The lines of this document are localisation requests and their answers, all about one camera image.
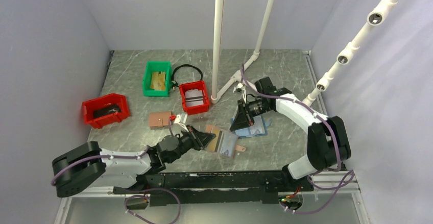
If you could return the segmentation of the white cards in red bin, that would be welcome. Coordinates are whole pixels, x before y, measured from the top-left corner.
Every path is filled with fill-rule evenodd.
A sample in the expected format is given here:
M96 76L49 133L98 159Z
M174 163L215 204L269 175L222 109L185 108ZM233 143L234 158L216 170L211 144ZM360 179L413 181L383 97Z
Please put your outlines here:
M203 91L199 89L191 89L185 92L186 107L195 107L204 104Z

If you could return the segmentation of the white PVC pipe frame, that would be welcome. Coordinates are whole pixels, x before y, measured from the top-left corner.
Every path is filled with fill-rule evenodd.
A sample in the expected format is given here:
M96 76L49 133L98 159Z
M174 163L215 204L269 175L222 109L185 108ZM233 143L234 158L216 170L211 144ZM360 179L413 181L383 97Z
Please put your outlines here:
M258 38L256 41L255 49L253 54L244 64L244 68L247 69L252 63L254 63L259 55L264 34L268 26L269 18L272 12L274 0L268 0L266 9L263 15L261 27L259 30ZM228 89L236 82L241 83L241 71L237 70L227 81L227 83L221 88L218 88L218 77L219 77L219 62L221 52L221 36L223 26L223 14L224 14L224 0L214 0L214 25L213 25L213 46L212 46L212 80L211 80L211 102L217 103L222 95L228 91Z

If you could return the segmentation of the yellow cards in green bin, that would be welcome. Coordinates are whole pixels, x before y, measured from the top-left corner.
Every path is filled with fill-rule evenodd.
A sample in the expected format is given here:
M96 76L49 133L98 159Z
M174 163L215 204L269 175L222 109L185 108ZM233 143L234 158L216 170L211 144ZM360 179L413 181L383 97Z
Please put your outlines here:
M165 78L166 78L166 72L161 72L161 71L152 72L150 89L153 89L155 91L165 91L166 90Z

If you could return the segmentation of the white magnetic stripe card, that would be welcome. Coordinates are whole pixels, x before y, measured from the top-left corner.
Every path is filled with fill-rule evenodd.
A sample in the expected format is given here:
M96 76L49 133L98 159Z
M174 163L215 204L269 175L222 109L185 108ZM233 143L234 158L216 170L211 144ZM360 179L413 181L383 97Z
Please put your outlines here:
M225 130L220 131L216 144L216 152L223 156L233 158L237 140L238 136L236 134Z

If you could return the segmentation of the tan card holder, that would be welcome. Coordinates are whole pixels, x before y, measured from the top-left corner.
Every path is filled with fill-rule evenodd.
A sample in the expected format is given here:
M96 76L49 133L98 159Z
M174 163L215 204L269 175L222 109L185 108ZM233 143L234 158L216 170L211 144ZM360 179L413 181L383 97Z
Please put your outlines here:
M148 126L150 129L167 128L171 121L171 111L152 112L148 117Z
M235 133L213 125L208 125L206 132L215 134L215 138L213 138L205 148L208 152L233 158L236 152L246 151L246 147L237 144L239 137Z

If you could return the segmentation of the tan closed card holder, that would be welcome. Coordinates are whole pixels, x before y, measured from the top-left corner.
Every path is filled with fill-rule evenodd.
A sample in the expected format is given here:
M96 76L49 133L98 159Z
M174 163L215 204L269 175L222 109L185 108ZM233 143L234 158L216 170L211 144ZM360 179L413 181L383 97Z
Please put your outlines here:
M152 112L148 117L148 126L150 129L167 128L171 121L171 111Z

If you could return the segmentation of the green bin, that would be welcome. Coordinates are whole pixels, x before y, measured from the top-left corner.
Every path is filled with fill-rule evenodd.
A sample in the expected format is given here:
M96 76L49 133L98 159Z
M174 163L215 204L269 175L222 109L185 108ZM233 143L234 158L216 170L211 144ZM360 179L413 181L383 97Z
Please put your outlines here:
M172 66L168 61L148 61L146 64L142 91L147 97L168 97L172 88Z

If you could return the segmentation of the black item in red bin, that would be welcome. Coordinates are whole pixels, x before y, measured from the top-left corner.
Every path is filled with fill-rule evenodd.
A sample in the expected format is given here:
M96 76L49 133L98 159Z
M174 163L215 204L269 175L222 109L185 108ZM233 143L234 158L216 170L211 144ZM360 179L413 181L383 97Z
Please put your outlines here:
M110 115L110 114L113 114L113 113L118 113L118 112L121 112L121 111L122 110L121 110L121 108L120 108L119 105L117 105L117 104L111 104L111 105L108 105L106 107L94 110L93 111L93 117L94 117L94 119L96 119L96 118L107 116L107 115Z

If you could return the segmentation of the blue card holder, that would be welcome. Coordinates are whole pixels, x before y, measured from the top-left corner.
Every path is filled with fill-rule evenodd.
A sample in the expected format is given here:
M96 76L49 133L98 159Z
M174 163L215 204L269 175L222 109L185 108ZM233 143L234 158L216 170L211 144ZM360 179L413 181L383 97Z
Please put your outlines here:
M248 128L235 130L234 134L239 138L250 138L267 135L267 128L271 125L272 121L270 119L265 119L262 115L255 116L254 121L254 125Z

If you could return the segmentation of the large red bin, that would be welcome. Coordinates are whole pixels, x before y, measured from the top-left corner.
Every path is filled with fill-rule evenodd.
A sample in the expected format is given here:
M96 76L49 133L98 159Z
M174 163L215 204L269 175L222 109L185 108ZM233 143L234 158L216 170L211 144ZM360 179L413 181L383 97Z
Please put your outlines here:
M122 122L131 116L127 98L124 95L110 93L82 103L84 123L94 129Z

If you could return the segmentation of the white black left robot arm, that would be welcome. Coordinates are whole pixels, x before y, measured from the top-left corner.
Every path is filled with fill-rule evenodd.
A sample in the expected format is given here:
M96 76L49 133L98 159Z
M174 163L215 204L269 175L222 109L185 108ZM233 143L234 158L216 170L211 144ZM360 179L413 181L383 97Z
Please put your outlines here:
M141 193L157 186L158 173L189 150L201 151L216 135L188 125L178 135L167 135L155 146L138 152L116 152L87 142L52 161L51 185L57 197L70 197L94 187L120 188Z

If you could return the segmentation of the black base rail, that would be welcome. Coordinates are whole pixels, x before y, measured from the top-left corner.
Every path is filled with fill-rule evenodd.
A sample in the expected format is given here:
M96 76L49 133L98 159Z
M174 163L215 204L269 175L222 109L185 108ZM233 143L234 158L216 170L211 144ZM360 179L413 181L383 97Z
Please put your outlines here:
M294 180L284 170L162 172L137 177L129 188L114 187L115 195L145 193L150 206L260 202L276 204L285 194L311 192L306 178Z

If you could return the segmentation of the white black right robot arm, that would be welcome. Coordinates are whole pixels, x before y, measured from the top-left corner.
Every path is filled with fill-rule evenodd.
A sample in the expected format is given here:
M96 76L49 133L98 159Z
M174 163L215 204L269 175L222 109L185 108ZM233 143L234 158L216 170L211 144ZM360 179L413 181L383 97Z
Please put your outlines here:
M237 114L230 131L254 125L255 117L275 111L296 123L306 134L306 153L284 168L288 173L281 177L284 189L293 191L301 184L301 178L328 169L340 167L351 157L351 148L343 120L328 117L306 104L286 88L276 88L269 77L255 82L258 95L253 101L238 100Z

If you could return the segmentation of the small red bin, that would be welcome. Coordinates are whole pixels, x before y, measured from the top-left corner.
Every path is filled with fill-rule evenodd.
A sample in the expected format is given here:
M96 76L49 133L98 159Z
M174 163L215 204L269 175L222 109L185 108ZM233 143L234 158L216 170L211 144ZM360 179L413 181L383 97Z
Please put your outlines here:
M181 84L179 90L184 112L188 115L208 112L210 101L204 81L201 80Z

